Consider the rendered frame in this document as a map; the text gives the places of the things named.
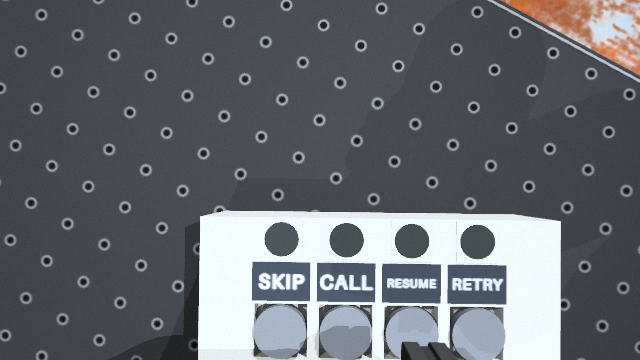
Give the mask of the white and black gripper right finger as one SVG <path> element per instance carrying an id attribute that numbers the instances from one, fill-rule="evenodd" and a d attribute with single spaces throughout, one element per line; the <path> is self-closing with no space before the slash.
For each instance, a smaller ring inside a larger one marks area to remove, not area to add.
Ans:
<path id="1" fill-rule="evenodd" d="M 458 360 L 444 342 L 429 342 L 424 347 L 432 360 Z"/>

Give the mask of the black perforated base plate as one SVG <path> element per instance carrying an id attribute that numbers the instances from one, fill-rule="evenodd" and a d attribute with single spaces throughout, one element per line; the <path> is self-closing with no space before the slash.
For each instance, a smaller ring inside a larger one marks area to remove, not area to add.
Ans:
<path id="1" fill-rule="evenodd" d="M 200 216 L 561 221 L 640 360 L 640 75 L 501 0 L 0 0 L 0 360 L 198 360 Z"/>

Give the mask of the white operator panel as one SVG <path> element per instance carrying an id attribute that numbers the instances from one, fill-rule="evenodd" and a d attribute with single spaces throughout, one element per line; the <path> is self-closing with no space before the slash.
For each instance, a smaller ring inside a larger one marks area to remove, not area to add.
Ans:
<path id="1" fill-rule="evenodd" d="M 560 237 L 514 214 L 200 216 L 198 360 L 560 360 Z"/>

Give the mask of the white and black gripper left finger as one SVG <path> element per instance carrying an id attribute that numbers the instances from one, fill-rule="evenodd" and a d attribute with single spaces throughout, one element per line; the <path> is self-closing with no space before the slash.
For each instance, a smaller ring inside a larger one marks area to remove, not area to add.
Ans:
<path id="1" fill-rule="evenodd" d="M 418 342 L 402 342 L 401 360 L 432 360 L 424 346 Z"/>

